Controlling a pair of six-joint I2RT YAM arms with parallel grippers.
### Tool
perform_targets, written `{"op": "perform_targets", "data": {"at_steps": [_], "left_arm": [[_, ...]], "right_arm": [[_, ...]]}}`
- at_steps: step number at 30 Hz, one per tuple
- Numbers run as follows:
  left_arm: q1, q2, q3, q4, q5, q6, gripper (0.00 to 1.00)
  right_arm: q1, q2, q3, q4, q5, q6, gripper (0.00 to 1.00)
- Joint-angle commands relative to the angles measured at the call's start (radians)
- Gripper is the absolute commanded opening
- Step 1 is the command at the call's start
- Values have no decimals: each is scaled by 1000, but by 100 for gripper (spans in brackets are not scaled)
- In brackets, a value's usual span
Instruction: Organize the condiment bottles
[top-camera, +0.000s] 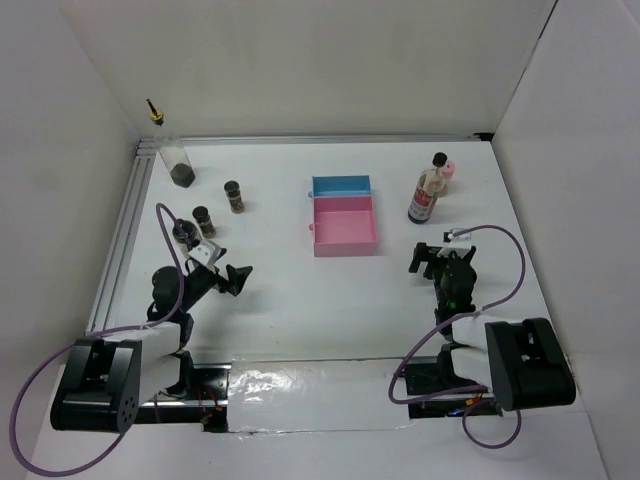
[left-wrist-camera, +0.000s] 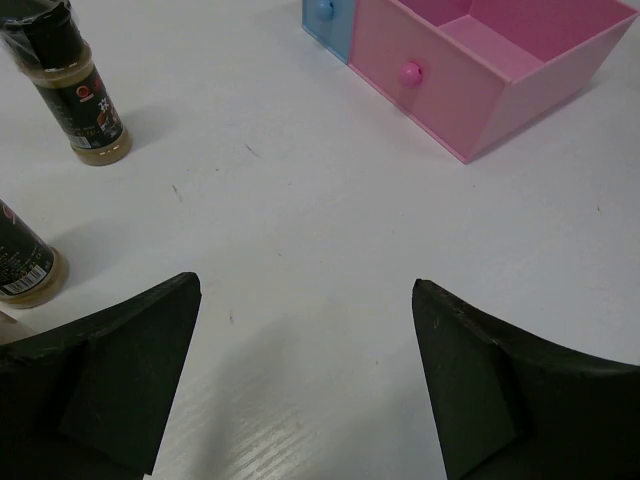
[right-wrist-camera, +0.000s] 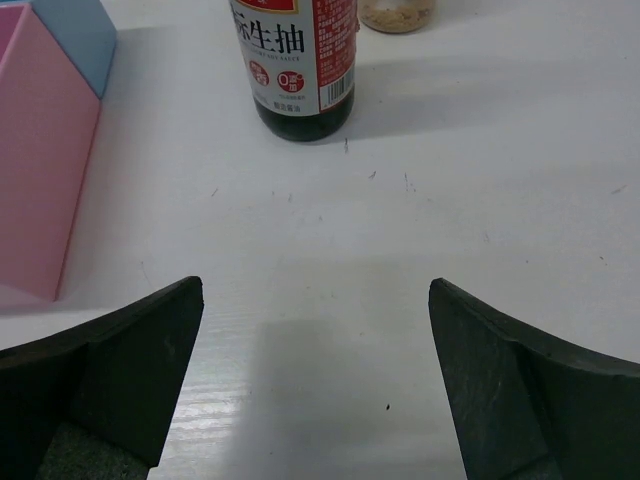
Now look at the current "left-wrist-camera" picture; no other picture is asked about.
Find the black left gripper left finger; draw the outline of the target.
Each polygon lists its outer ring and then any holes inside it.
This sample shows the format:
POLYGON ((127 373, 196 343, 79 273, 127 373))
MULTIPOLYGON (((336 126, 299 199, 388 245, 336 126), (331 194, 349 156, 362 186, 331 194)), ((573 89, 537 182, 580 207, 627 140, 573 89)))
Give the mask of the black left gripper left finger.
POLYGON ((180 273, 1 348, 4 479, 152 474, 201 303, 180 273))

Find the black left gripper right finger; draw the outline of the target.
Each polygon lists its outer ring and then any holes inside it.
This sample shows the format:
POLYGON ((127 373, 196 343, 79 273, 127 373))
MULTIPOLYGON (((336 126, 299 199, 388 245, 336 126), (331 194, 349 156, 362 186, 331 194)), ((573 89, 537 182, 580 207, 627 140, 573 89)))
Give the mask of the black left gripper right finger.
POLYGON ((635 479, 639 369, 491 316, 429 280, 416 337, 450 479, 635 479))

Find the black-label spice jar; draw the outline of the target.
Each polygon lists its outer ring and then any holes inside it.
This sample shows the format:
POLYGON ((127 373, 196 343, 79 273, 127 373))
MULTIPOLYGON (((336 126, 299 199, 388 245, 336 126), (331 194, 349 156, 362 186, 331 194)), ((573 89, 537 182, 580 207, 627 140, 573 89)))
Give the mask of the black-label spice jar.
POLYGON ((66 258, 1 202, 1 302, 13 309, 42 305, 68 278, 66 258))

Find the black-cap pepper spice jar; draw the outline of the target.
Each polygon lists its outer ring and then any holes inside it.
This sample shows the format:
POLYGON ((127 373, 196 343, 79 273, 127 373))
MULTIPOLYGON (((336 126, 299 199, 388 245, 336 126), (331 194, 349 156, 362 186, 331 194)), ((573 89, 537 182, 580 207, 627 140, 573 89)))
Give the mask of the black-cap pepper spice jar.
POLYGON ((132 138, 68 1, 3 1, 1 42, 88 165, 124 158, 132 138))

